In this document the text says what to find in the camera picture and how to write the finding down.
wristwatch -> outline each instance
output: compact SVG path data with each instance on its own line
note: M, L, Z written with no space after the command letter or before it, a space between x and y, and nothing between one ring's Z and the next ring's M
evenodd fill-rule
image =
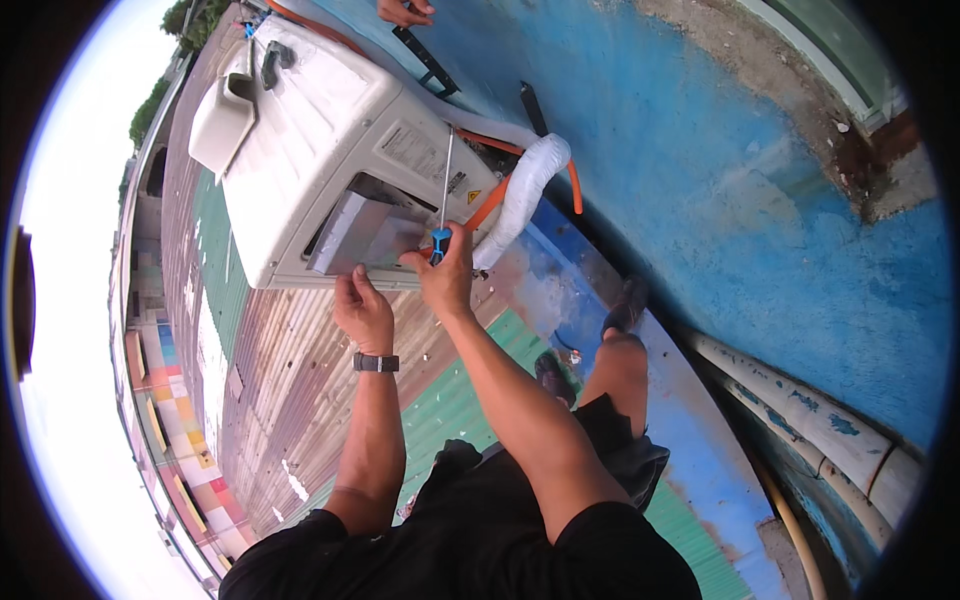
M354 371L397 372L400 370L399 356L369 356L357 352L353 355Z

another person's hand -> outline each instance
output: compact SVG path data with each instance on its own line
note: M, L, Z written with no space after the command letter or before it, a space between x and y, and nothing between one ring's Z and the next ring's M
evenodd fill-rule
M427 0L376 0L376 15L400 27L433 25L433 19L427 15L436 11Z
M351 275L337 277L333 320L364 354L394 353L394 309L370 283L362 264Z
M419 252L406 252L400 262L413 267L420 278L423 301L441 321L471 315L470 286L473 275L473 235L459 223L447 221L453 231L444 260L431 267Z

colorful tiled wall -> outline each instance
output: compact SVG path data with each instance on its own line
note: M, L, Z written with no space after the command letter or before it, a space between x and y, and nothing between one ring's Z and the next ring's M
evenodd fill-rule
M154 404L169 444L164 451L159 440L148 441L159 476L190 537L223 575L227 568L220 556L239 558L256 542L256 536L209 452L183 383L165 309L159 242L134 239L132 252L136 253L132 261L136 268L131 271L127 350L136 410L150 438L154 430L148 404ZM136 342L130 341L132 333ZM138 350L146 372L142 377L135 363ZM183 498L176 477L192 497ZM188 502L196 506L202 523L192 517Z

blue screwdriver handle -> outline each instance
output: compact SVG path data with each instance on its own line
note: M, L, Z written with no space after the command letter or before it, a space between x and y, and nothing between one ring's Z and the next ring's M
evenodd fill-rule
M436 267L441 260L444 260L446 251L450 248L450 238L453 236L453 231L450 228L435 228L430 231L430 235L433 237L433 253L430 254L430 265Z

foot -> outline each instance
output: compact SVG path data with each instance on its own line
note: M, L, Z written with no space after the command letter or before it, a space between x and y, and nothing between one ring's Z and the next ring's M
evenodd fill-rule
M600 338L606 339L607 331L615 329L620 333L628 333L639 322L643 309L647 307L647 296L650 288L640 276L631 275L623 281L616 302L600 328Z
M567 409L573 406L577 401L577 393L573 386L566 380L564 372L560 368L560 363L550 352L544 352L537 357L534 363L534 373L537 375L537 381L544 390L555 396L562 402Z

